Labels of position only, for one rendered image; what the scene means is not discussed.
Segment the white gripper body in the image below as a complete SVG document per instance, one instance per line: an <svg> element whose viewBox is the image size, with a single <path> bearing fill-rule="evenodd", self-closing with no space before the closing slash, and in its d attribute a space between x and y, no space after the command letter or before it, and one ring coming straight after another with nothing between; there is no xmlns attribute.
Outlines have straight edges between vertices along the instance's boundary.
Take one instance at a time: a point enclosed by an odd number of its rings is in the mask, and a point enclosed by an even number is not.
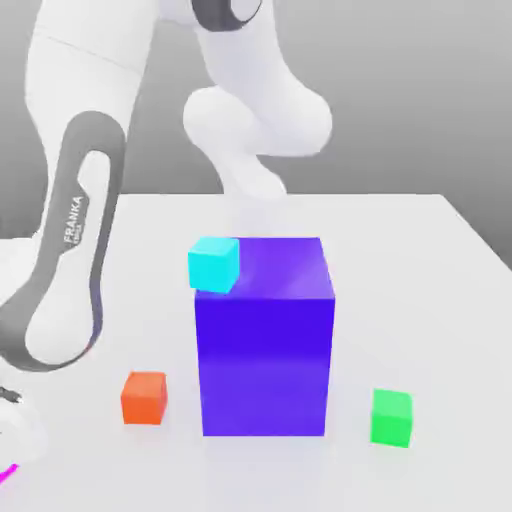
<svg viewBox="0 0 512 512"><path fill-rule="evenodd" d="M29 402L0 402L0 472L23 465L47 451L47 433Z"/></svg>

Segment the small orange cube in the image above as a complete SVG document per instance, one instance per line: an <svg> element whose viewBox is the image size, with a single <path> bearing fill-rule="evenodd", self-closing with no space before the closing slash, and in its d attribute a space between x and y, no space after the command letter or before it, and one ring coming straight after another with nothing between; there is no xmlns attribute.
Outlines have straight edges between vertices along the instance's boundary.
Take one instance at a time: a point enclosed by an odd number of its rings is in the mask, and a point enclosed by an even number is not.
<svg viewBox="0 0 512 512"><path fill-rule="evenodd" d="M121 393L123 421L125 424L160 425L167 402L167 379L164 373L133 371Z"/></svg>

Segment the small cyan cube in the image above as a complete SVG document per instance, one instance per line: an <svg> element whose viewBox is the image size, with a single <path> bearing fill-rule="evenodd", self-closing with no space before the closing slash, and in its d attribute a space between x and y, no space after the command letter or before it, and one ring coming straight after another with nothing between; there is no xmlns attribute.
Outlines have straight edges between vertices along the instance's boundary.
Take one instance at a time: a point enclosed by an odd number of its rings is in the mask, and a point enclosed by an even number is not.
<svg viewBox="0 0 512 512"><path fill-rule="evenodd" d="M205 236L188 251L190 287L227 294L240 275L240 242L236 238Z"/></svg>

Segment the small green cube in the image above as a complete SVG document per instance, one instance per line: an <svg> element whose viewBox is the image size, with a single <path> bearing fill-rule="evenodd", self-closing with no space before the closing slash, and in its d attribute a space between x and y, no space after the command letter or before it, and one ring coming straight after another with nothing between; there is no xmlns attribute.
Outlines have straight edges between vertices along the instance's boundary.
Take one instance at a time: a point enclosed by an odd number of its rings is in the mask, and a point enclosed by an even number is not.
<svg viewBox="0 0 512 512"><path fill-rule="evenodd" d="M406 392L374 389L370 441L376 444L408 448L412 428L412 396Z"/></svg>

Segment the large blue box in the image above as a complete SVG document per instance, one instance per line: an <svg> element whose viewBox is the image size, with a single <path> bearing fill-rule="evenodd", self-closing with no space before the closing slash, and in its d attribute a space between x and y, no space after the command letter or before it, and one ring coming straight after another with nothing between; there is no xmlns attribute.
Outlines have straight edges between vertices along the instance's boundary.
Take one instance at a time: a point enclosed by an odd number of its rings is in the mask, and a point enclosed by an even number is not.
<svg viewBox="0 0 512 512"><path fill-rule="evenodd" d="M194 309L206 436L325 432L336 297L322 242L243 238L227 294Z"/></svg>

